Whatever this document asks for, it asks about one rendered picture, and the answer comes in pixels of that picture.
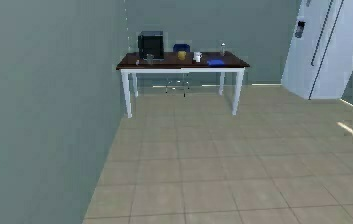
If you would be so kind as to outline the black microwave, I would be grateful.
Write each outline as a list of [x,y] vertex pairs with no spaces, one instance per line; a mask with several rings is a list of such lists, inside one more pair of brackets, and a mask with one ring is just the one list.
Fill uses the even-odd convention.
[[146,59],[148,54],[155,60],[164,59],[164,38],[162,31],[142,31],[138,35],[138,49],[141,59]]

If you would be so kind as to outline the brown table with white legs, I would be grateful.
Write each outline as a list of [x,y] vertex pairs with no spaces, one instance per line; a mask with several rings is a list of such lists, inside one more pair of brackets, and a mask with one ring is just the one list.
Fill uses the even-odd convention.
[[137,52],[127,53],[116,66],[120,72],[123,86],[126,114],[132,117],[131,91],[129,76],[132,76],[134,95],[138,96],[137,74],[189,74],[189,73],[219,73],[219,94],[224,90],[224,79],[226,73],[236,74],[234,98],[232,102],[232,115],[238,112],[241,88],[245,69],[250,65],[238,58],[232,52],[226,51],[224,55],[220,52],[203,52],[200,62],[193,61],[193,53],[187,52],[185,59],[180,60],[176,52],[165,52],[163,60],[154,60],[152,63],[141,59]]

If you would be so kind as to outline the white fridge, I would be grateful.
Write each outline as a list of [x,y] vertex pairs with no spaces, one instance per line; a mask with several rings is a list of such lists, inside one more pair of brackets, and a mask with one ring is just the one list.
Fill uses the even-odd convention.
[[[301,0],[281,83],[288,91],[308,99],[313,75],[312,58],[319,27],[317,0]],[[353,0],[345,0],[325,60],[314,99],[339,99],[353,71]]]

